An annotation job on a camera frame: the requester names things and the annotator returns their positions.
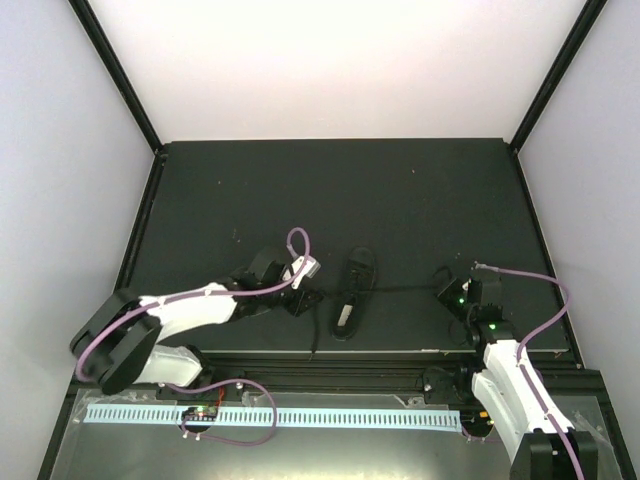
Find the black sneaker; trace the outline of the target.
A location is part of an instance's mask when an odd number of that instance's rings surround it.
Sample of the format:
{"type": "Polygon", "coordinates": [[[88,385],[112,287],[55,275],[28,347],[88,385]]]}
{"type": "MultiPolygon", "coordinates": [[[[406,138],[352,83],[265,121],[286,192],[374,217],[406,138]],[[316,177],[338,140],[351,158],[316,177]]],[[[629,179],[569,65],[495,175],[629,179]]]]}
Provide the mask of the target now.
{"type": "Polygon", "coordinates": [[[331,335],[339,341],[352,338],[364,318],[368,298],[376,283],[377,263],[371,249],[358,246],[349,253],[341,273],[335,307],[330,319],[331,335]]]}

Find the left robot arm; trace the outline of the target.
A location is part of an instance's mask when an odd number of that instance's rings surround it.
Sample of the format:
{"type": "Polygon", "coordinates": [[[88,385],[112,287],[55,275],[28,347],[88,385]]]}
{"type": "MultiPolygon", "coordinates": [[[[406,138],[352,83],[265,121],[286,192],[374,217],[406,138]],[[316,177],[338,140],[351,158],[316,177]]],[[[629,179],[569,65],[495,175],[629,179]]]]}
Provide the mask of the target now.
{"type": "Polygon", "coordinates": [[[194,346],[165,340],[283,309],[297,317],[318,303],[307,283],[319,270],[293,247],[262,250],[248,267],[203,287],[164,296],[115,291],[72,338],[76,377],[106,395],[135,384],[172,384],[193,399],[207,397],[215,376],[194,346]]]}

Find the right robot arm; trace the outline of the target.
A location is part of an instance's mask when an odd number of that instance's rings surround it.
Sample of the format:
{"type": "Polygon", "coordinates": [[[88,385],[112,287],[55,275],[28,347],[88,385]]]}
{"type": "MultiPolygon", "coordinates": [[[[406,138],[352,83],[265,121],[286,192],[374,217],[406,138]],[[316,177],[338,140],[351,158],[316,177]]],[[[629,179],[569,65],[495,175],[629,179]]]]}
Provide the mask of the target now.
{"type": "Polygon", "coordinates": [[[597,479],[599,451],[556,405],[536,372],[525,338],[503,315],[497,269],[473,269],[466,280],[436,275],[434,296],[465,330],[479,364],[454,379],[457,396],[480,402],[510,460],[511,479],[597,479]]]}

